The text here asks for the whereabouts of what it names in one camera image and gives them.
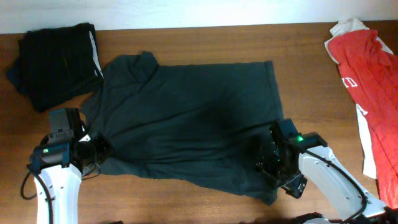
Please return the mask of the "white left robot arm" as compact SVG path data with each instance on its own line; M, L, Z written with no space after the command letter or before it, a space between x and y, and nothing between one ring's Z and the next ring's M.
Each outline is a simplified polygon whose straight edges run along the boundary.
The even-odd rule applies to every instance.
M78 194L113 151L99 133L89 133L77 108L49 113L50 134L30 155L27 168L37 191L37 223L78 223Z

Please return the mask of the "dark green t-shirt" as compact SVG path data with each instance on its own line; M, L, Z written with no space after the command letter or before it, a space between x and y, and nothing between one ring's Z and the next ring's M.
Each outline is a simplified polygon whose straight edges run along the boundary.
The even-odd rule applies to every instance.
M271 61L161 65L151 52L121 55L81 106L114 147L106 175L180 179L272 204L277 188L255 170L284 117Z

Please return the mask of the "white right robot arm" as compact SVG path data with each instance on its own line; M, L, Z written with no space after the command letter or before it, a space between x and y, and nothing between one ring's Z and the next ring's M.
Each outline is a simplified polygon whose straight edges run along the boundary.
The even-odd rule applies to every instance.
M273 188L300 198L311 180L332 204L340 223L397 223L397 209L367 191L315 132L302 134L291 119L268 126L271 137L260 148L256 171Z

